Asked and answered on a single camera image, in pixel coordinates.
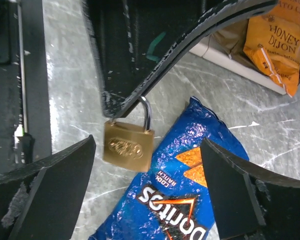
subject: engraved logo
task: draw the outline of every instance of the engraved logo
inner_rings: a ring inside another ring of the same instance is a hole
[[[140,144],[120,137],[111,138],[108,142],[108,147],[112,152],[122,157],[139,159],[143,155],[142,146]]]

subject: padlock body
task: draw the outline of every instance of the padlock body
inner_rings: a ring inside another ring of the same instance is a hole
[[[154,151],[154,135],[153,130],[145,132],[142,126],[107,121],[103,160],[131,171],[147,172]]]

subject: chip bag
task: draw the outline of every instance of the chip bag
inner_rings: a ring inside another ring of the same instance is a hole
[[[300,0],[280,0],[267,14],[249,19],[244,53],[292,97],[299,84]]]
[[[204,240],[215,220],[199,146],[209,138],[248,160],[227,126],[196,98],[89,240]]]
[[[228,54],[229,58],[237,63],[259,72],[259,69],[244,53],[249,20],[237,21],[211,35],[214,40]]]

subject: marble surface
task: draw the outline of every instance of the marble surface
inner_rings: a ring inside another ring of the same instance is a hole
[[[106,119],[80,3],[43,0],[53,152],[88,134],[96,141],[90,182],[72,240],[86,240],[98,228],[135,175],[102,161]],[[300,88],[293,98],[278,95],[188,53],[147,95],[156,145],[190,96],[217,113],[253,163],[300,180]],[[142,107],[137,106],[125,121],[141,125]],[[219,239],[216,226],[208,239]]]

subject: padlock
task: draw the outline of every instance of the padlock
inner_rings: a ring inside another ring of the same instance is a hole
[[[147,172],[154,151],[155,132],[150,129],[151,106],[139,98],[144,108],[144,125],[138,126],[111,119],[104,124],[103,160],[116,166]]]

